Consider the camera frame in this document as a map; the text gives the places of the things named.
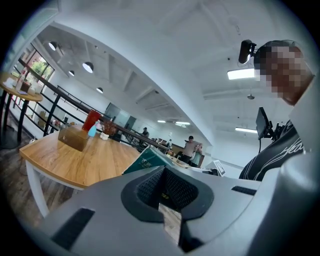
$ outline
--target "blue bottle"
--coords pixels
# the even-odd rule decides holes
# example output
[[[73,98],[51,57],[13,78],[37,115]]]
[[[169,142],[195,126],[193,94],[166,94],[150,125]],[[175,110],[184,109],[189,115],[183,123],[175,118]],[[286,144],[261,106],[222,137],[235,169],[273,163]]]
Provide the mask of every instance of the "blue bottle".
[[[90,128],[90,130],[89,130],[89,132],[88,132],[88,135],[89,135],[90,137],[94,137],[94,136],[96,135],[97,124],[98,124],[98,123],[99,123],[99,122],[96,121],[95,124]]]

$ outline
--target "wooden floor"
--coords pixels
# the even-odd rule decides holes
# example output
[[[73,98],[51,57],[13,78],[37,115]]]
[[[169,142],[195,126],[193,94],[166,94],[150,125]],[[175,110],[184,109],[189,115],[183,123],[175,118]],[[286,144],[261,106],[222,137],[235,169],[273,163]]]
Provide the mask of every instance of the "wooden floor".
[[[15,122],[8,117],[8,125],[17,128]],[[22,143],[28,144],[30,137],[22,132]],[[27,177],[26,164],[19,155],[19,148],[0,150],[0,185],[6,193],[9,205],[16,216],[33,227],[43,219],[32,195]],[[45,176],[41,176],[41,187],[50,211],[79,193],[79,190],[59,184]],[[181,215],[163,205],[159,211],[164,214],[164,229],[168,235],[178,243]]]

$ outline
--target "table top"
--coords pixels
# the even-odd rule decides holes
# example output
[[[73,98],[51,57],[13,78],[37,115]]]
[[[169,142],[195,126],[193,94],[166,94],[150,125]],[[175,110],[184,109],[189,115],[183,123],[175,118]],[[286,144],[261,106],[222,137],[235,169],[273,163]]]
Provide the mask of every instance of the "table top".
[[[24,95],[24,94],[20,94],[15,87],[13,88],[8,88],[6,87],[3,83],[8,79],[8,78],[12,78],[13,80],[17,81],[18,78],[15,77],[12,74],[9,74],[7,72],[1,72],[0,73],[0,88],[4,89],[7,93],[11,94],[11,95],[15,95],[21,99],[27,100],[27,101],[32,101],[32,102],[41,102],[44,98],[41,94],[35,94],[30,95]]]
[[[49,176],[79,188],[120,176],[140,155],[113,139],[90,137],[83,151],[58,140],[54,132],[20,148],[20,155]]]

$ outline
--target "small round table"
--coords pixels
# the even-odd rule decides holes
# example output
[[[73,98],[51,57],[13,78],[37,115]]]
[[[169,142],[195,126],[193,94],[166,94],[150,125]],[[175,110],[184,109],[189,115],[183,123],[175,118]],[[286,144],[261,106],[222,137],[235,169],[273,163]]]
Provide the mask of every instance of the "small round table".
[[[18,78],[12,74],[9,74],[6,72],[0,73],[0,88],[3,89],[3,93],[0,100],[0,149],[14,149],[21,143],[22,127],[23,127],[24,117],[25,117],[25,113],[26,113],[29,101],[41,102],[43,100],[43,96],[41,94],[36,94],[34,96],[30,94],[23,95],[23,94],[20,94],[15,87],[13,88],[6,87],[4,82],[6,82],[8,78],[13,79],[14,81],[18,80]],[[3,124],[2,124],[2,114],[3,114],[7,94],[8,94],[8,100],[6,102],[6,108],[5,108]],[[17,132],[11,127],[10,129],[7,129],[8,113],[9,113],[10,103],[13,95],[21,99],[24,99],[24,103],[22,105],[21,114],[19,118]]]

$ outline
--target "black railing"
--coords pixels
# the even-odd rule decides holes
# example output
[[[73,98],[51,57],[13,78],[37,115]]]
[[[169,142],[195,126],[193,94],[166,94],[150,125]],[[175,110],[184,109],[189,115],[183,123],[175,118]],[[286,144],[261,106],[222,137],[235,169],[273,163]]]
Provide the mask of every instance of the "black railing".
[[[47,86],[47,88],[49,90],[52,90],[54,92],[54,94],[56,94],[56,98],[55,100],[50,99],[47,95],[45,95],[44,93],[41,92],[41,95],[46,98],[49,102],[52,103],[51,109],[47,109],[46,107],[44,107],[41,103],[37,102],[36,106],[38,105],[39,107],[41,107],[46,113],[48,113],[48,117],[42,117],[36,110],[36,107],[34,107],[34,109],[32,107],[30,107],[29,105],[27,106],[28,109],[30,109],[33,114],[32,117],[28,116],[26,113],[24,114],[25,116],[27,116],[27,118],[37,127],[39,128],[42,132],[43,132],[43,136],[47,136],[48,134],[51,133],[51,130],[59,130],[59,126],[54,125],[52,118],[55,118],[57,121],[59,121],[60,123],[66,124],[67,122],[65,122],[64,120],[61,120],[60,118],[58,118],[54,112],[55,109],[58,108],[62,111],[64,111],[64,113],[70,117],[72,117],[73,119],[79,121],[80,123],[84,123],[85,120],[81,120],[80,118],[76,117],[75,115],[71,114],[70,112],[64,110],[61,106],[58,105],[59,100],[63,100],[64,102],[67,102],[70,105],[73,105],[77,110],[81,110],[81,112],[84,112],[85,114],[88,114],[91,110],[95,110],[96,109],[90,107],[89,105],[85,104],[83,101],[78,102],[76,100],[74,100],[72,97],[74,97],[73,95],[71,95],[70,93],[68,93],[67,91],[65,91],[66,93],[64,93],[60,88],[55,87],[54,85],[52,85],[50,82],[48,82],[47,80],[45,80],[43,77],[41,77],[40,75],[38,75],[32,68],[30,68],[26,63],[24,63],[21,59],[19,59],[19,62],[27,68],[27,70],[38,80],[40,80],[42,83],[45,84],[45,86]],[[15,99],[13,107],[15,107],[15,105],[17,105],[17,107],[22,110],[22,108],[19,106],[19,104],[21,103],[21,101],[23,101],[22,99],[20,99],[20,102],[17,103],[18,98]],[[104,122],[104,121],[108,121],[110,118],[108,116],[105,116],[103,113],[99,112],[102,116],[99,119],[100,121]],[[33,116],[36,115],[40,120],[42,120],[45,123],[45,126],[42,128],[38,123],[36,123],[33,120]],[[134,131],[132,132],[131,130],[127,130],[119,125],[115,125],[116,126],[116,133],[113,136],[110,136],[111,139],[118,141],[118,142],[122,142],[125,144],[129,144],[130,146],[136,148],[139,152],[141,152],[142,150],[144,150],[147,146],[152,145],[156,148],[159,148],[160,150],[162,150],[163,152],[166,152],[168,149],[163,146],[163,145],[159,145],[158,143],[156,143],[155,141],[148,139],[144,136],[141,136],[140,133]],[[121,139],[121,136],[124,135],[124,137],[126,138],[127,141]]]

